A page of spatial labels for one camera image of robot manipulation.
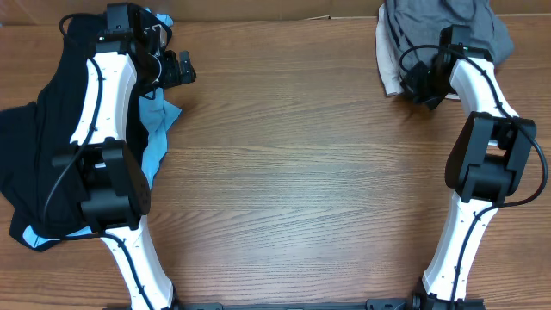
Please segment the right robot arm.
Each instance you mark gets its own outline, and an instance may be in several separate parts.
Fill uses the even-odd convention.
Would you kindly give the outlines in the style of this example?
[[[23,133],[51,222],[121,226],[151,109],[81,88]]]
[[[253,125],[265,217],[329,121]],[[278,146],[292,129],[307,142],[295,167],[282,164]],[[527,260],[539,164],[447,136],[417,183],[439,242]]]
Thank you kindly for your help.
[[[458,95],[467,116],[449,154],[445,183],[452,190],[449,212],[434,257],[404,309],[482,309],[466,297],[467,279],[492,217],[511,203],[531,151],[548,167],[536,142],[536,124],[518,116],[494,75],[490,52],[471,44],[468,26],[440,33],[429,65],[406,70],[407,97],[435,109],[448,94]]]

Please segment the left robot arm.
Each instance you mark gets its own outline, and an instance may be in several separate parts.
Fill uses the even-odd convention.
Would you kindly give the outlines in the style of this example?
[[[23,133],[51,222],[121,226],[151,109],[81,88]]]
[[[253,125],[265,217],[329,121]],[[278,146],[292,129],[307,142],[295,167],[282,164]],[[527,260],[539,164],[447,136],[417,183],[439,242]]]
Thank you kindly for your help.
[[[148,228],[151,190],[127,145],[134,95],[196,79],[189,53],[168,49],[171,33],[134,3],[112,3],[107,27],[86,52],[87,88],[69,146],[52,160],[77,202],[76,215],[110,250],[127,285],[132,309],[181,309]]]

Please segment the grey shorts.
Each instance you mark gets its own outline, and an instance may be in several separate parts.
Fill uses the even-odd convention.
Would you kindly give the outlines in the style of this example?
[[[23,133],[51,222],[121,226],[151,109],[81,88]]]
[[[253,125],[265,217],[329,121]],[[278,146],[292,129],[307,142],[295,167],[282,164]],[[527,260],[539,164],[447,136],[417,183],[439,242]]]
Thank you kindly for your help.
[[[404,56],[403,65],[429,64],[435,49],[407,50],[420,45],[437,45],[440,33],[452,25],[470,27],[470,45],[484,48],[496,65],[514,51],[508,28],[495,15],[488,0],[386,0],[384,22],[393,56]]]

